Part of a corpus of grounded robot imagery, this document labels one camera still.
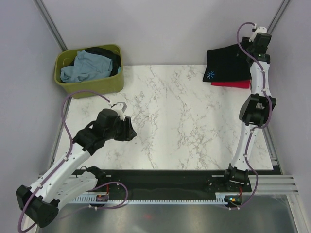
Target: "folded red cloth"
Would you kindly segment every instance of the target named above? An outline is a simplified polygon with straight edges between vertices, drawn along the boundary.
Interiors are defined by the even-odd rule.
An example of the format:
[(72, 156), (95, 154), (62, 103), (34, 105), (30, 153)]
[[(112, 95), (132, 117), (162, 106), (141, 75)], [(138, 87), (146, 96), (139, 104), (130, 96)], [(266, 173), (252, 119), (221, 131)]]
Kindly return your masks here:
[(236, 82), (211, 82), (212, 86), (229, 86), (248, 89), (250, 85), (249, 80), (236, 81)]

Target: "blue cloth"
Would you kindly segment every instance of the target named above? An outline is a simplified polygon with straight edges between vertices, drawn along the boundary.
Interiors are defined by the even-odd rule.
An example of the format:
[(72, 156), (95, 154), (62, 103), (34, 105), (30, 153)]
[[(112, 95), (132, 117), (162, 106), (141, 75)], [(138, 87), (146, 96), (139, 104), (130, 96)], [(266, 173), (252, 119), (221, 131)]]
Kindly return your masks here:
[(60, 78), (65, 83), (78, 83), (110, 76), (112, 60), (92, 53), (77, 52), (73, 66), (61, 69)]

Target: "white marble tabletop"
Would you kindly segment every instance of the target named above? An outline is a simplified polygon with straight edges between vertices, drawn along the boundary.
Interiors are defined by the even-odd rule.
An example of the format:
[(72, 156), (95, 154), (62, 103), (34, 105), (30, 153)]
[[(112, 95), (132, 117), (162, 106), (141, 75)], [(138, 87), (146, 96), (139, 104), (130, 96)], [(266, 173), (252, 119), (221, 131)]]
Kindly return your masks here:
[[(125, 86), (106, 94), (125, 111), (137, 132), (130, 142), (110, 140), (82, 166), (103, 169), (226, 169), (238, 145), (239, 111), (250, 90), (202, 82), (204, 65), (125, 66)], [(72, 99), (67, 124), (73, 136), (108, 108), (100, 97)], [(55, 160), (69, 147), (62, 132)], [(255, 169), (273, 169), (263, 133), (250, 159)]]

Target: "yellow-green plastic bin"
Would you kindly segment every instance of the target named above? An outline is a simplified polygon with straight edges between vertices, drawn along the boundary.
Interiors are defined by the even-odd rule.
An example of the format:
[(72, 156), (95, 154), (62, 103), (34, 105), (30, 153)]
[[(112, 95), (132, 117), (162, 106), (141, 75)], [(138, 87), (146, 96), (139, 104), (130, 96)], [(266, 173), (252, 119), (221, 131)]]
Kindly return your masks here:
[[(62, 88), (64, 88), (69, 94), (75, 91), (80, 91), (80, 90), (92, 90), (100, 94), (121, 91), (124, 87), (124, 75), (123, 75), (123, 59), (122, 59), (122, 53), (121, 53), (120, 47), (115, 44), (101, 45), (98, 47), (106, 49), (106, 50), (110, 50), (114, 52), (114, 54), (118, 54), (120, 56), (121, 71), (118, 74), (111, 76), (111, 77), (90, 80), (90, 81), (83, 81), (80, 83), (63, 83), (62, 80), (60, 79), (60, 69), (63, 67), (69, 66), (72, 60), (77, 56), (77, 52), (87, 49), (87, 48), (81, 48), (77, 50), (65, 51), (57, 57), (56, 65), (55, 65), (55, 74), (54, 74), (55, 82), (58, 85), (60, 85)], [(85, 92), (85, 93), (75, 94), (73, 95), (73, 97), (75, 99), (79, 99), (79, 98), (89, 97), (89, 96), (94, 96), (94, 95), (95, 94)]]

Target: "reflective floor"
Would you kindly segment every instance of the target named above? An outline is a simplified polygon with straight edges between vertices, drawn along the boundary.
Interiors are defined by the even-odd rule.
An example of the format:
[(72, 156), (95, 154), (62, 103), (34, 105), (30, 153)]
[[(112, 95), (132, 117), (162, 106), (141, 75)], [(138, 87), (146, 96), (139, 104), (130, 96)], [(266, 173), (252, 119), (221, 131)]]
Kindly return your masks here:
[[(58, 216), (81, 207), (67, 205)], [(40, 233), (296, 233), (286, 196), (255, 196), (241, 210), (212, 205), (127, 205), (84, 209)]]

